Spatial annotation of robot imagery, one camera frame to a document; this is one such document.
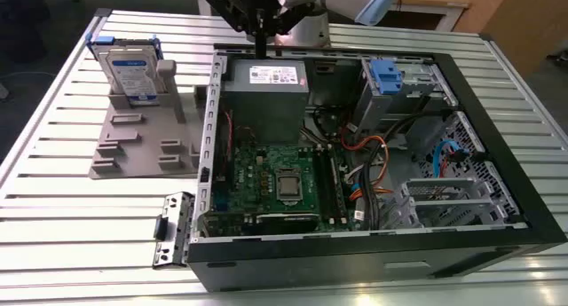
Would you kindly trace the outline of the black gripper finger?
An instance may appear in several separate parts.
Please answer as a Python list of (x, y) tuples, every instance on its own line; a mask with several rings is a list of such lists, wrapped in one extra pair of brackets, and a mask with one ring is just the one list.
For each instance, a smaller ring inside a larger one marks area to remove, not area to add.
[(250, 10), (241, 0), (206, 0), (238, 33), (246, 33), (254, 43), (255, 58), (262, 58), (262, 40), (257, 36), (257, 25), (250, 17)]
[(313, 12), (314, 3), (306, 3), (281, 12), (279, 3), (267, 4), (262, 8), (262, 58), (267, 58), (267, 42), (270, 37), (285, 35)]

